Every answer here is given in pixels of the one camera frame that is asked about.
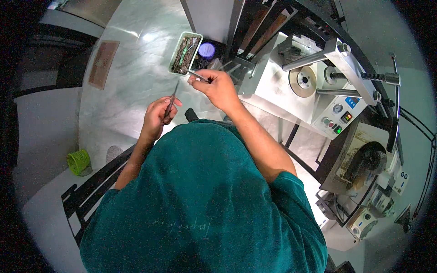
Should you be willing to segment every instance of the green plastic container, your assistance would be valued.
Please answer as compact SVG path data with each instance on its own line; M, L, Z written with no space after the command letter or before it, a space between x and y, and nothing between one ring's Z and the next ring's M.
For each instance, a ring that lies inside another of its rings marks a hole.
M90 156L84 149L67 155L68 167L75 174L79 175L90 163Z

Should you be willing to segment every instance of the blue label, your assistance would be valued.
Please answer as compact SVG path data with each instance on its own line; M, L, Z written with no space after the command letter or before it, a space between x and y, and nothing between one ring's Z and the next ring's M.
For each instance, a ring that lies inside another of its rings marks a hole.
M355 105L357 105L358 101L360 101L360 99L347 97L344 101L346 101L346 103L353 109Z

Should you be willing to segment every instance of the teal t-shirt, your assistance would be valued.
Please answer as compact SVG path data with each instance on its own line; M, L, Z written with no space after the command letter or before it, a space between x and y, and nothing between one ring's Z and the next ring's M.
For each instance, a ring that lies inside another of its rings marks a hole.
M105 194L80 254L88 272L313 273L328 256L302 182L267 184L235 127L208 120L165 134Z

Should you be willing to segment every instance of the tiled floor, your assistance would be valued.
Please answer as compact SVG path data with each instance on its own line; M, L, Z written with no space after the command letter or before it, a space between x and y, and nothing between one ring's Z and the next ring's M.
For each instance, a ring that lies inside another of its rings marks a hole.
M172 123L164 127L164 133L178 124L187 123L184 112L190 107L199 118L222 120L224 117L224 113L214 107L204 94L186 83L188 77L175 76L167 71L183 31L191 29L178 0L123 0L112 16L100 41L116 40L120 41L120 45L105 89L98 90L87 83L92 60L100 44L97 43L85 73L80 105L79 145L90 154L94 170L105 165L109 147L117 145L126 150L136 142L147 106L162 96L170 95L178 80L182 84L178 87L177 97L184 105L179 107ZM292 123L249 104L245 106L276 140L287 140ZM300 143L308 142L307 135L302 133L305 141ZM300 146L297 148L302 159L314 162L322 144L323 139L317 138L306 150ZM302 167L297 166L296 169L304 182L310 204L314 206L315 217L321 223L325 218L314 204L319 184Z

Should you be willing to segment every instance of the plastic tray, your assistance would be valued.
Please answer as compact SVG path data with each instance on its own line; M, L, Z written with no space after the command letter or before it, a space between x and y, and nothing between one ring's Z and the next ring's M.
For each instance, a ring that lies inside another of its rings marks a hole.
M176 44L176 47L175 47L175 49L174 49L174 51L173 51L173 55L171 56L170 64L168 65L168 72L169 72L170 74L179 75L179 76L186 76L186 75L188 74L188 72L186 72L185 74L180 74L180 73L171 72L171 67L173 66L174 60L176 59L177 51L178 51L180 45L182 44L182 39L183 39L185 36L188 36L188 35L189 35L189 36L196 35L196 36L198 36L198 37L200 38L200 41L198 42L198 45L197 45L197 47L196 47L196 50L195 50L195 52L194 52L194 54L193 54L193 59L191 60L191 62L190 62L190 66L188 67L188 69L191 69L191 66L193 65L194 59L196 58L196 55L197 55L197 51L199 50L199 46L200 46L200 44L202 44L203 35L202 35L202 34L198 34L198 33L193 33L193 32L184 31L184 32L182 32L182 33L180 34L179 41L178 41L177 44Z

